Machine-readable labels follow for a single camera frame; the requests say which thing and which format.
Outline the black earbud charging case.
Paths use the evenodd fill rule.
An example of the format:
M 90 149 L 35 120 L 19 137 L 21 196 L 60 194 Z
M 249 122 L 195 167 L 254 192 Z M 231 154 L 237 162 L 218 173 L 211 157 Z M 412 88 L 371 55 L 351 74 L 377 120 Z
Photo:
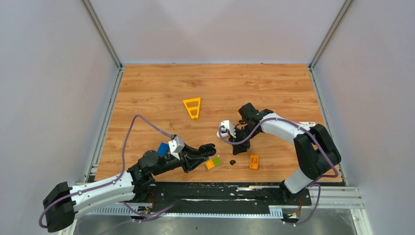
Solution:
M 201 145 L 198 148 L 198 151 L 199 151 L 199 155 L 202 157 L 211 157 L 211 156 L 214 156 L 217 152 L 215 148 L 215 144 L 213 143 Z

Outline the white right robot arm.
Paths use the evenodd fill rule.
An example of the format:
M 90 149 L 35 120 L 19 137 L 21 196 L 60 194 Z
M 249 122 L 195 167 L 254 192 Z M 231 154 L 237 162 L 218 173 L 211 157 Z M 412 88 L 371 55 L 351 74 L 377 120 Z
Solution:
M 243 105 L 238 112 L 240 128 L 232 125 L 230 120 L 224 120 L 216 133 L 232 145 L 233 155 L 247 152 L 251 147 L 250 140 L 260 133 L 278 137 L 295 149 L 298 168 L 280 184 L 279 197 L 283 203 L 294 203 L 299 192 L 318 179 L 339 176 L 336 166 L 342 157 L 325 126 L 293 122 L 269 109 L 259 111 L 251 103 Z M 327 174 L 329 170 L 333 171 L 332 175 Z

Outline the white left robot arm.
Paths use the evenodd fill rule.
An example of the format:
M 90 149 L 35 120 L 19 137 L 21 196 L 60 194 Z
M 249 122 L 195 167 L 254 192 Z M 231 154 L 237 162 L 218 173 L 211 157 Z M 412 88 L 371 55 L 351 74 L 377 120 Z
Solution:
M 168 151 L 165 155 L 148 150 L 136 164 L 113 177 L 78 186 L 70 186 L 68 182 L 58 183 L 43 200 L 44 211 L 40 215 L 39 226 L 53 233 L 100 207 L 132 199 L 145 202 L 150 196 L 149 186 L 155 183 L 155 176 L 179 167 L 189 173 L 215 154 L 212 143 L 197 149 L 185 145 L 179 152 Z

